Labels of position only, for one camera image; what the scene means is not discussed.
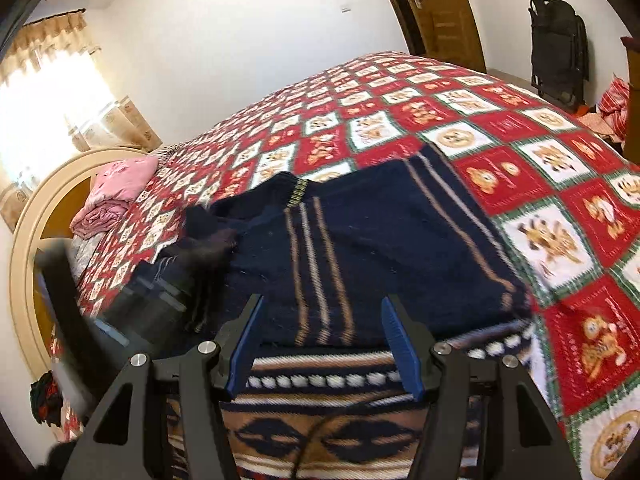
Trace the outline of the navy striped knit sweater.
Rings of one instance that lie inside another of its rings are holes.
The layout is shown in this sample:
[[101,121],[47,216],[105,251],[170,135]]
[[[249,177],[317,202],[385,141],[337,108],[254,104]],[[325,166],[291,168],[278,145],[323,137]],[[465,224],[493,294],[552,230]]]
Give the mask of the navy striped knit sweater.
[[262,295],[262,345],[222,414],[247,479],[400,479],[426,409],[402,391],[381,304],[397,296],[438,340],[512,333],[533,298],[503,240],[439,151],[318,183],[280,172],[191,206],[186,240],[236,234],[198,279],[220,325]]

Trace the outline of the red striped cloth pile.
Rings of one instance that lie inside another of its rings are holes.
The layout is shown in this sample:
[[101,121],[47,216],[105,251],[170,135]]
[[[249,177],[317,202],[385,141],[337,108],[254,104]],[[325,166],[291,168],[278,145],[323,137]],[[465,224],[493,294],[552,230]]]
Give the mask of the red striped cloth pile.
[[623,144],[628,126],[629,84],[614,75],[597,105],[578,118],[583,126],[604,140]]

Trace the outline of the pink folded blanket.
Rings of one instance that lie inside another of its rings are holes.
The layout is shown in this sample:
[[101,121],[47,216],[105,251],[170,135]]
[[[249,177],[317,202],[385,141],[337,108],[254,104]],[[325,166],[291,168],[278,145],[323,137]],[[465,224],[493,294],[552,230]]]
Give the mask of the pink folded blanket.
[[91,191],[70,230],[83,240],[113,229],[157,170],[158,158],[142,156],[111,162],[96,174]]

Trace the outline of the cream round headboard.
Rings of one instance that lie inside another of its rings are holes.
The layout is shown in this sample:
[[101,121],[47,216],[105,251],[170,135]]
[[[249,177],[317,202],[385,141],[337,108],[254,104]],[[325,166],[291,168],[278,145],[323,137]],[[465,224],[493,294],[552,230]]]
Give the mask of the cream round headboard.
[[32,378],[50,368],[53,326],[37,285],[36,253],[73,237],[70,222],[84,206],[100,167],[142,154],[132,146],[108,146],[73,157],[38,185],[17,221],[9,264],[9,308]]

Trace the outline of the black folded chair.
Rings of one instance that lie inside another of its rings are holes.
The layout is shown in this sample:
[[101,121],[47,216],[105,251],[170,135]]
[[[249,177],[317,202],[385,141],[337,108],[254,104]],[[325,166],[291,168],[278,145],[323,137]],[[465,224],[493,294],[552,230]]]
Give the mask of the black folded chair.
[[574,112],[585,104],[589,46],[584,20],[563,0],[530,0],[532,86]]

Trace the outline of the brown wooden door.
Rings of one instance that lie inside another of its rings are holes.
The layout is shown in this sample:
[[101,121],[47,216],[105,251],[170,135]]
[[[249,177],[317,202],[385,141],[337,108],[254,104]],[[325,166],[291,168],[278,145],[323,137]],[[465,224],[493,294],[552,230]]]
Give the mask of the brown wooden door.
[[469,0],[390,0],[409,52],[484,73]]

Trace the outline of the red white checkered bedspread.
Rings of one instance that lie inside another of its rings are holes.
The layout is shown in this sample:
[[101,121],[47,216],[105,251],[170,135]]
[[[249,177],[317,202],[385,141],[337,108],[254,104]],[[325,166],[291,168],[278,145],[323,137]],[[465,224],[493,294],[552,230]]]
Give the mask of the red white checkered bedspread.
[[503,240],[533,298],[528,323],[444,339],[515,356],[580,475],[607,477],[639,432],[639,169],[532,92],[399,52],[360,56],[273,92],[173,146],[81,275],[106,311],[145,263],[186,244],[184,212],[280,172],[323,183],[429,146]]

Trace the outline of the beige patterned curtain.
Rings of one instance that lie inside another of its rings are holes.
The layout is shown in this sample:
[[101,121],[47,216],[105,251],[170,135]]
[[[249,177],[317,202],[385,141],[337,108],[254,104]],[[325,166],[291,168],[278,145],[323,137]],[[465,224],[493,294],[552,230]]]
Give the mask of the beige patterned curtain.
[[81,11],[22,27],[2,58],[1,218],[11,231],[63,162],[110,145],[162,145],[134,103],[114,96],[101,67]]

